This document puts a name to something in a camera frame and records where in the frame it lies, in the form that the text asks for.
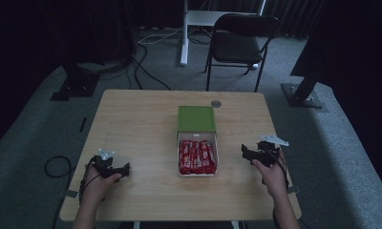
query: chair seat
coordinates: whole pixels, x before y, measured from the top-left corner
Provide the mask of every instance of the chair seat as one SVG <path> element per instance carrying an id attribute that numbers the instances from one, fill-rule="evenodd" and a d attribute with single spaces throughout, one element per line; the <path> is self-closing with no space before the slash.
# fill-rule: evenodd
<path id="1" fill-rule="evenodd" d="M 213 57 L 217 61 L 253 64 L 262 61 L 260 46 L 256 37 L 218 32 L 214 44 Z"/>

